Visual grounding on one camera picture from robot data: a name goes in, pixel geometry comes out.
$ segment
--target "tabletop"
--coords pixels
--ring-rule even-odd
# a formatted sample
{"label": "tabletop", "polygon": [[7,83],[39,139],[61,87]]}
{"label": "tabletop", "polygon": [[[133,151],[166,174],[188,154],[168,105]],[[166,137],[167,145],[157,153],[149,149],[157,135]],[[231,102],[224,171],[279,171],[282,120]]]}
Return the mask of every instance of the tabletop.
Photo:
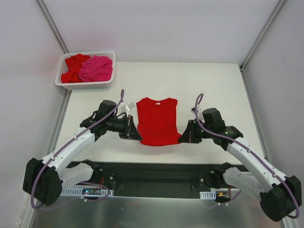
{"label": "tabletop", "polygon": [[[121,89],[125,89],[124,101],[135,105],[145,97],[153,100],[177,99],[176,124],[180,134],[186,129],[188,120],[195,118],[190,110],[196,97],[204,93],[202,107],[217,108],[226,125],[237,127],[256,152],[263,154],[238,64],[117,62],[114,70],[114,80],[109,89],[73,90],[57,148],[98,109],[103,100],[117,103]],[[137,126],[136,107],[129,114],[133,115]],[[87,147],[75,161],[85,159],[95,162],[240,164],[211,139],[199,144],[151,147],[139,141],[122,140],[118,133],[113,132],[107,132]]]}

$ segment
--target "wall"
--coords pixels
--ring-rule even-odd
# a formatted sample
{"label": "wall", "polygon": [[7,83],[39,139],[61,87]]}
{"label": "wall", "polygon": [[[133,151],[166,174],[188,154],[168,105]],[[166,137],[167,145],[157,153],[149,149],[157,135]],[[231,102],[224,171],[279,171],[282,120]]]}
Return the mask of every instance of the wall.
{"label": "wall", "polygon": [[15,227],[26,163],[41,157],[64,90],[55,86],[63,54],[35,1],[0,1],[0,228]]}
{"label": "wall", "polygon": [[69,52],[241,64],[277,0],[45,0]]}
{"label": "wall", "polygon": [[[304,183],[304,1],[287,1],[245,69],[270,161]],[[299,219],[304,227],[304,216]]]}

